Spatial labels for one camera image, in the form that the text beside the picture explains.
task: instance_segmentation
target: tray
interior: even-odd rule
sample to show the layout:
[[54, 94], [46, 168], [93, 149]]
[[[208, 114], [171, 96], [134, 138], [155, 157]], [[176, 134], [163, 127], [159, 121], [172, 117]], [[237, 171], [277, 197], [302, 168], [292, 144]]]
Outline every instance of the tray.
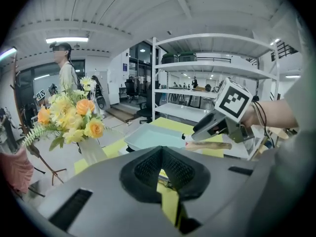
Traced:
[[133, 150], [140, 150], [156, 146], [168, 146], [184, 148], [185, 140], [182, 139], [182, 132], [167, 128], [143, 124], [124, 139], [126, 144]]

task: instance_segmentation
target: pink cloth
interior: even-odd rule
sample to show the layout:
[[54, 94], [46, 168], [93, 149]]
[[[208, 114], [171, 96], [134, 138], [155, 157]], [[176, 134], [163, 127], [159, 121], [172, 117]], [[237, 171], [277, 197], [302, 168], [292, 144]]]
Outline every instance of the pink cloth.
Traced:
[[0, 167], [6, 181], [15, 189], [23, 193], [28, 191], [34, 167], [22, 147], [14, 155], [0, 153]]

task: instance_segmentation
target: vase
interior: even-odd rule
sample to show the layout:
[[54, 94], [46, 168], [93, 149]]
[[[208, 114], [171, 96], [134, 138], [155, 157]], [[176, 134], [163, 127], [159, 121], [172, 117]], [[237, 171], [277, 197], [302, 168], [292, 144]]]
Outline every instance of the vase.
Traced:
[[106, 154], [97, 140], [88, 138], [78, 144], [81, 154], [89, 166], [107, 159]]

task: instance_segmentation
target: yellow tablecloth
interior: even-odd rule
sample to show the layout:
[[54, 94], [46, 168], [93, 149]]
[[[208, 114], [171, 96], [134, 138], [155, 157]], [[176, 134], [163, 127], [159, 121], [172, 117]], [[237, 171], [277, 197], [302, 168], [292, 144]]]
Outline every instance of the yellow tablecloth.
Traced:
[[[184, 133], [185, 135], [192, 135], [193, 132], [193, 126], [182, 124], [170, 119], [166, 118], [158, 118], [155, 121], [151, 122], [151, 124], [180, 131]], [[218, 135], [213, 138], [207, 139], [206, 141], [212, 141], [212, 142], [223, 142], [222, 136]], [[103, 148], [104, 153], [107, 155], [108, 158], [114, 158], [119, 156], [119, 150], [126, 146], [126, 143], [124, 142], [124, 139], [120, 139], [106, 147]], [[209, 156], [215, 156], [215, 157], [224, 157], [224, 151], [222, 149], [220, 150], [212, 150], [212, 149], [203, 149], [202, 153]], [[88, 167], [88, 164], [84, 159], [81, 159], [77, 162], [75, 162], [75, 174], [80, 173], [84, 169]], [[176, 214], [177, 214], [177, 205], [178, 205], [178, 194], [169, 188], [166, 188], [165, 186], [158, 184], [157, 185], [157, 191], [162, 194], [162, 210], [164, 211], [165, 215], [168, 217], [168, 219], [174, 224], [176, 220]]]

